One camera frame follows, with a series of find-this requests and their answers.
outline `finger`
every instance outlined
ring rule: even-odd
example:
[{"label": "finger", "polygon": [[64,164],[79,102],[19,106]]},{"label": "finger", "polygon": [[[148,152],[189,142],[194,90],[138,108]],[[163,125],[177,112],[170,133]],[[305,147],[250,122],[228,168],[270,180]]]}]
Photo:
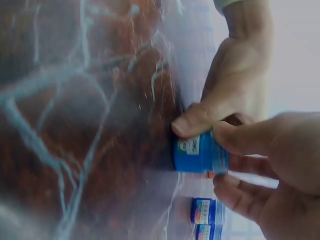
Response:
[{"label": "finger", "polygon": [[259,199],[268,199],[274,192],[274,189],[272,188],[251,184],[231,175],[217,175],[213,179],[213,184],[215,186],[219,184],[229,184],[238,190],[249,194],[251,197],[256,197]]},{"label": "finger", "polygon": [[267,157],[237,156],[230,154],[229,170],[275,180],[279,179]]},{"label": "finger", "polygon": [[214,193],[227,208],[256,223],[259,222],[261,211],[272,190],[268,192],[269,189],[265,187],[255,186],[230,176],[217,177],[213,181]]},{"label": "finger", "polygon": [[218,122],[213,126],[216,141],[234,155],[268,155],[268,147],[277,133],[269,120],[252,125],[232,126]]},{"label": "finger", "polygon": [[213,126],[217,142],[227,151],[239,155],[268,156],[275,140],[316,113],[287,112],[252,125],[232,126],[218,122]]},{"label": "finger", "polygon": [[232,115],[236,111],[232,104],[234,96],[230,97],[228,92],[228,89],[214,88],[201,103],[193,104],[172,123],[174,133],[182,138],[195,137]]}]

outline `jar label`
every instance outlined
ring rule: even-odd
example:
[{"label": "jar label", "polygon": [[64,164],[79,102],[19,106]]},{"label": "jar label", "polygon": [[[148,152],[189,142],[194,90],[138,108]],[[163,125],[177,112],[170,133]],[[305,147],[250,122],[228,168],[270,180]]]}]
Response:
[{"label": "jar label", "polygon": [[194,213],[195,224],[209,224],[210,200],[197,200]]},{"label": "jar label", "polygon": [[199,235],[198,240],[210,240],[210,231],[211,226],[210,225],[200,225],[199,226]]},{"label": "jar label", "polygon": [[185,155],[199,155],[200,136],[178,141],[178,152]]}]

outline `wrist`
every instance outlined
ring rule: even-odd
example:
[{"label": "wrist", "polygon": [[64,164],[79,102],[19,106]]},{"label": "wrist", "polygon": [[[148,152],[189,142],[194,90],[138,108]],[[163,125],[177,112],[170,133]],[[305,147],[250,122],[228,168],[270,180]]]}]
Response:
[{"label": "wrist", "polygon": [[269,0],[240,0],[222,11],[230,38],[250,40],[264,54],[272,52],[274,23]]}]

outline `blue lid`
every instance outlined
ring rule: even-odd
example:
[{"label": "blue lid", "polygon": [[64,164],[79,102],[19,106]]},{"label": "blue lid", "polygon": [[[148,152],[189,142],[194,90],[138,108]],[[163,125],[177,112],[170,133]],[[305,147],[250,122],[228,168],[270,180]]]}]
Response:
[{"label": "blue lid", "polygon": [[221,240],[222,225],[198,225],[195,231],[196,240]]},{"label": "blue lid", "polygon": [[180,140],[176,136],[173,148],[175,169],[187,173],[210,171],[212,168],[210,145],[210,132],[188,140]]},{"label": "blue lid", "polygon": [[212,131],[186,140],[176,136],[173,160],[179,172],[222,174],[229,168],[229,153],[215,141]]},{"label": "blue lid", "polygon": [[190,221],[193,224],[216,225],[224,224],[226,207],[219,200],[211,198],[193,198],[191,203]]},{"label": "blue lid", "polygon": [[214,240],[214,225],[198,225],[195,231],[196,240]]}]

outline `sleeve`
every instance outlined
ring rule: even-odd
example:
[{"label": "sleeve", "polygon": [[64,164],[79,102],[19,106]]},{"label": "sleeve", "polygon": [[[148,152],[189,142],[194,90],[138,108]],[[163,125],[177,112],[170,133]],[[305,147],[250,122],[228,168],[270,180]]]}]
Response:
[{"label": "sleeve", "polygon": [[234,4],[236,2],[240,1],[250,1],[250,0],[213,0],[215,8],[218,10],[220,14],[223,15],[222,9],[225,8],[226,6],[229,6],[231,4]]}]

